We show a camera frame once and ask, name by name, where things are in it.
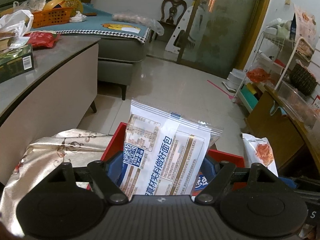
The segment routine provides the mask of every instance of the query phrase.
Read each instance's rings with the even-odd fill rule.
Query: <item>chair backrest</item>
[[[161,5],[161,21],[163,21],[164,19],[164,6],[167,2],[170,2],[172,4],[172,7],[169,9],[169,18],[165,21],[166,23],[172,24],[174,25],[174,16],[177,14],[178,12],[178,6],[182,5],[183,6],[183,12],[180,15],[180,17],[177,20],[177,24],[179,23],[179,21],[181,20],[182,16],[184,15],[184,13],[187,10],[187,3],[184,0],[163,0],[162,5]]]

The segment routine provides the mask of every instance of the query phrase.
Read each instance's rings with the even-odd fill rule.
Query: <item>light switch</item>
[[[291,4],[291,0],[285,0],[284,4],[290,5]]]

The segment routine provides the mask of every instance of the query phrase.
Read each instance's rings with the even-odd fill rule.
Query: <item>tiled floor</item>
[[[176,62],[178,54],[166,51],[165,46],[167,46],[167,42],[165,41],[152,40],[151,43],[149,43],[148,45],[147,55],[157,58],[164,58]]]
[[[183,65],[147,57],[135,68],[127,99],[121,100],[119,87],[99,83],[95,99],[98,112],[89,109],[79,128],[114,134],[120,122],[127,122],[131,98],[151,106],[178,112],[188,118],[224,128],[216,146],[220,151],[243,156],[240,129],[245,127],[242,109],[228,96],[222,78]]]

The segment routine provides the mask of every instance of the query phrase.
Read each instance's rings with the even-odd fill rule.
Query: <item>table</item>
[[[300,164],[306,165],[299,162],[308,161],[310,168],[317,169],[319,175],[320,155],[311,145],[304,124],[289,114],[282,116],[279,108],[273,113],[271,110],[274,105],[284,106],[277,92],[265,86],[262,97],[245,119],[247,128],[255,137],[268,138],[280,174],[283,172],[288,175],[288,167],[299,168]]]
[[[61,36],[34,50],[35,69],[0,84],[0,182],[34,140],[76,128],[97,95],[100,38]]]

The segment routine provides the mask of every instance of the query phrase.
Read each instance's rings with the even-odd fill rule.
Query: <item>qr code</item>
[[[143,152],[144,152],[143,149],[140,149],[129,143],[124,143],[123,161],[125,163],[139,167],[143,157]]]

